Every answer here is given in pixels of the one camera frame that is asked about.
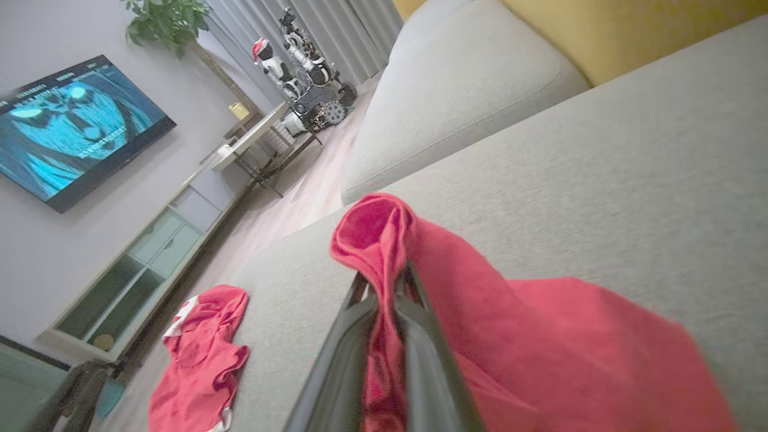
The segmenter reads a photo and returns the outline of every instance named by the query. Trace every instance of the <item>television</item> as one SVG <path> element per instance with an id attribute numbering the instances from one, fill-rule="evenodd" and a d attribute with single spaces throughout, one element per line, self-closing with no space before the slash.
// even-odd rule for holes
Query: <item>television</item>
<path id="1" fill-rule="evenodd" d="M 64 213 L 174 126 L 100 55 L 0 95 L 0 172 Z"/>

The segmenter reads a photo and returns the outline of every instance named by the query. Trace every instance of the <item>light wood floor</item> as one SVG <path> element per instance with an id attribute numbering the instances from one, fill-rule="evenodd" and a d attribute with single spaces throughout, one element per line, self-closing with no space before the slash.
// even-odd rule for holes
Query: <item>light wood floor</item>
<path id="1" fill-rule="evenodd" d="M 229 283 L 254 254 L 342 207 L 343 168 L 378 82 L 377 75 L 362 84 L 355 109 L 340 125 L 318 134 L 323 146 L 310 145 L 286 168 L 275 184 L 285 198 L 260 189 L 243 198 L 201 253 L 186 282 L 189 288 L 178 290 L 165 314 L 157 318 L 152 334 L 145 338 L 142 363 L 131 365 L 125 374 L 130 380 L 120 403 L 105 419 L 94 420 L 91 431 L 145 432 L 150 395 L 170 363 L 159 335 L 183 300 Z"/>

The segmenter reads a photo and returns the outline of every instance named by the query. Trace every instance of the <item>sofa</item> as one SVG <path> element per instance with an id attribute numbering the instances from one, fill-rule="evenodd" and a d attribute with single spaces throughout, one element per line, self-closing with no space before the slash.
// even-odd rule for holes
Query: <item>sofa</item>
<path id="1" fill-rule="evenodd" d="M 498 0 L 428 0 L 403 25 L 344 168 L 342 202 L 589 89 Z"/>
<path id="2" fill-rule="evenodd" d="M 768 430 L 767 42 L 765 15 L 388 190 L 506 277 L 579 277 L 681 323 L 739 430 Z M 231 430 L 283 427 L 354 276 L 328 255 L 344 211 L 231 281 L 250 293 L 234 342 L 252 350 Z"/>

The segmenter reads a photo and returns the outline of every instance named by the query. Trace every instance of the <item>potted plant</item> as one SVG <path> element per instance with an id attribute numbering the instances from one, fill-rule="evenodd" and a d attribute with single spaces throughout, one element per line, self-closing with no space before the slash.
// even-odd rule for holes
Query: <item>potted plant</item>
<path id="1" fill-rule="evenodd" d="M 242 88 L 230 77 L 205 48 L 197 43 L 200 30 L 207 31 L 210 6 L 198 0 L 121 0 L 125 8 L 136 14 L 125 35 L 136 45 L 142 42 L 159 41 L 165 48 L 183 58 L 186 48 L 191 49 L 200 60 L 229 88 L 248 111 L 260 110 Z"/>

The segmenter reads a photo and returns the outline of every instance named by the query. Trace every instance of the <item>yellow cushion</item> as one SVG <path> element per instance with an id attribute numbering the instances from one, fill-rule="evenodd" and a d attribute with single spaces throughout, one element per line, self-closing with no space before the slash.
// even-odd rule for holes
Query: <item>yellow cushion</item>
<path id="1" fill-rule="evenodd" d="M 503 1 L 593 85 L 768 13 L 767 0 Z"/>
<path id="2" fill-rule="evenodd" d="M 395 3 L 397 12 L 400 12 L 402 20 L 408 19 L 411 14 L 419 8 L 426 0 L 392 0 Z"/>

